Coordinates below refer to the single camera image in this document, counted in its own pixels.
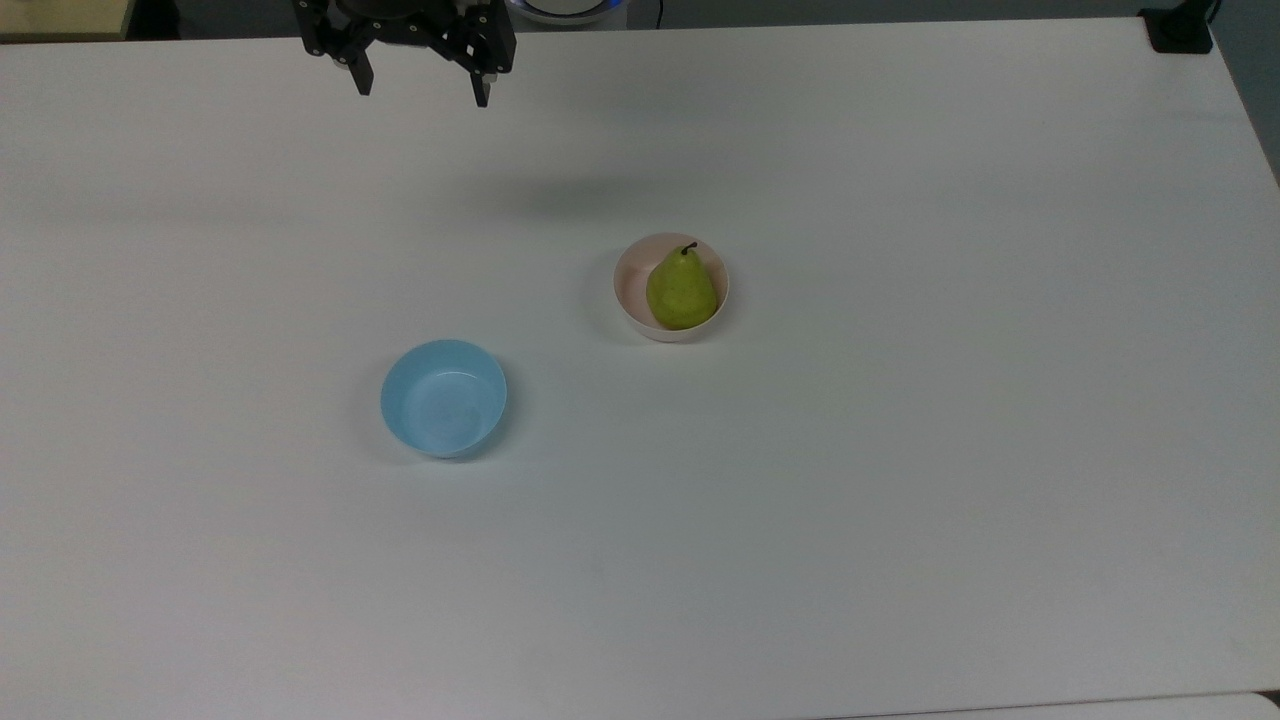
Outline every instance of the light blue bowl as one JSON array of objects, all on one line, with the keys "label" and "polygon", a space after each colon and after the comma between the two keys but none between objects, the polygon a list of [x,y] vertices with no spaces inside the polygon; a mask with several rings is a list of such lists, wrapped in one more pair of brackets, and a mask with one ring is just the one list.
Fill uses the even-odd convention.
[{"label": "light blue bowl", "polygon": [[383,380],[383,420],[404,445],[434,457],[476,450],[507,406],[507,378],[493,355],[461,340],[420,345]]}]

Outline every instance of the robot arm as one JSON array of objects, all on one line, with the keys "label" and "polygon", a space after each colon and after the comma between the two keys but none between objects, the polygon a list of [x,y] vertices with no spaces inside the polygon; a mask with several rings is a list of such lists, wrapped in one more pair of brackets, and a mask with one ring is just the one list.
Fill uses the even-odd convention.
[{"label": "robot arm", "polygon": [[312,55],[329,55],[351,70],[356,90],[369,95],[374,70],[365,49],[375,40],[435,50],[471,73],[476,105],[489,105],[498,73],[511,72],[516,32],[504,0],[337,0],[346,22],[337,24],[329,0],[291,0]]}]

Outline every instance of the bowl rim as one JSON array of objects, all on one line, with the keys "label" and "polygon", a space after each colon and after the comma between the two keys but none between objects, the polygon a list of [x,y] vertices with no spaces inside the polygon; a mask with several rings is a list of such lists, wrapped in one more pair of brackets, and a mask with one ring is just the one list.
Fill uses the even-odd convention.
[{"label": "bowl rim", "polygon": [[[707,247],[708,250],[712,251],[713,255],[716,255],[716,259],[719,260],[721,269],[724,273],[724,297],[722,297],[719,300],[719,305],[716,307],[716,311],[712,313],[712,315],[709,318],[707,318],[705,320],[703,320],[701,323],[698,323],[696,325],[694,325],[691,328],[684,328],[684,329],[673,331],[671,328],[663,327],[660,323],[657,324],[657,325],[650,325],[649,323],[644,322],[643,319],[636,318],[635,314],[632,314],[631,310],[627,307],[627,304],[622,301],[622,292],[621,292],[621,288],[618,287],[618,281],[620,281],[618,273],[622,270],[622,260],[627,256],[628,252],[631,252],[631,250],[635,246],[640,245],[641,242],[650,241],[650,240],[653,240],[655,237],[666,237],[666,236],[678,237],[678,238],[687,238],[689,242],[698,242],[699,246]],[[672,337],[672,338],[685,337],[685,336],[689,336],[689,334],[692,334],[692,333],[695,333],[698,331],[704,329],[705,325],[709,324],[712,320],[714,320],[717,316],[719,316],[719,314],[724,310],[724,306],[728,305],[728,295],[730,295],[730,291],[732,288],[733,288],[733,283],[732,283],[732,281],[730,278],[728,264],[724,263],[724,258],[722,258],[721,254],[710,243],[708,243],[703,238],[694,237],[694,236],[691,236],[689,233],[682,233],[682,232],[655,232],[655,233],[646,234],[646,236],[641,237],[640,240],[636,240],[635,242],[632,242],[631,245],[628,245],[622,251],[622,254],[618,255],[618,260],[613,265],[613,297],[614,297],[614,300],[618,301],[618,307],[622,309],[622,313],[626,314],[626,316],[630,318],[637,325],[643,325],[643,327],[645,327],[645,328],[648,328],[650,331],[654,331],[657,333],[662,333],[662,334]]]},{"label": "bowl rim", "polygon": [[[498,400],[499,400],[499,402],[498,402],[498,415],[494,418],[493,424],[489,425],[488,428],[485,428],[484,433],[481,433],[480,437],[476,438],[476,441],[472,442],[471,445],[467,445],[467,446],[463,446],[463,447],[460,447],[460,448],[456,448],[456,450],[434,451],[434,450],[428,450],[425,447],[420,447],[420,446],[417,446],[413,442],[410,442],[408,438],[406,438],[401,433],[396,432],[396,428],[392,427],[392,423],[388,420],[388,382],[392,379],[392,375],[396,374],[396,370],[399,369],[403,365],[403,363],[411,355],[415,355],[417,352],[425,352],[426,348],[429,348],[429,347],[439,347],[439,346],[445,346],[445,345],[462,345],[462,346],[466,346],[470,350],[479,351],[480,356],[484,357],[484,360],[486,360],[488,363],[490,363],[493,365],[493,369],[497,370],[497,379],[499,380],[498,382],[498,391],[499,391],[499,397],[498,397]],[[394,363],[392,363],[392,366],[387,370],[387,374],[383,377],[381,392],[379,393],[379,410],[381,411],[383,424],[387,425],[387,429],[392,433],[392,436],[396,437],[396,439],[401,441],[407,447],[411,447],[412,450],[415,450],[417,452],[421,452],[422,455],[428,455],[430,457],[449,459],[449,457],[458,457],[461,455],[466,455],[467,452],[470,452],[470,451],[475,450],[476,447],[479,447],[480,445],[483,445],[489,438],[489,436],[493,434],[493,432],[502,423],[502,418],[507,414],[507,393],[508,393],[508,389],[507,389],[507,373],[502,369],[502,363],[499,363],[498,359],[492,352],[489,352],[484,347],[480,347],[479,345],[476,345],[474,342],[470,342],[470,341],[466,341],[466,340],[453,338],[453,337],[442,337],[442,338],[430,340],[430,341],[426,341],[426,342],[424,342],[421,345],[416,345],[416,346],[411,347],[410,350],[407,350],[403,354],[401,354],[401,356],[397,357]]]}]

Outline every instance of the black mount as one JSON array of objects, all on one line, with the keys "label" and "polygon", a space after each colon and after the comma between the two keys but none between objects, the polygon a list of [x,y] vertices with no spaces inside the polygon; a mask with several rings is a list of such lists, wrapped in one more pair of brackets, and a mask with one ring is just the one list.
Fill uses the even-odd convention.
[{"label": "black mount", "polygon": [[1156,53],[1207,55],[1213,49],[1208,33],[1208,13],[1213,0],[1184,0],[1172,10],[1147,8],[1138,17],[1147,22],[1147,37]]}]

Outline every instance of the floor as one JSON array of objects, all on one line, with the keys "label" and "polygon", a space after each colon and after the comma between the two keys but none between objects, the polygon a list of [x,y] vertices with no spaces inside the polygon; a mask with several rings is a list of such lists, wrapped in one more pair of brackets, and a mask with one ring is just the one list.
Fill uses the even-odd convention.
[{"label": "floor", "polygon": [[[627,26],[781,26],[1046,17],[1132,17],[1175,0],[631,0]],[[285,0],[177,0],[184,38],[297,35]],[[1222,0],[1213,33],[1280,179],[1280,0]]]}]

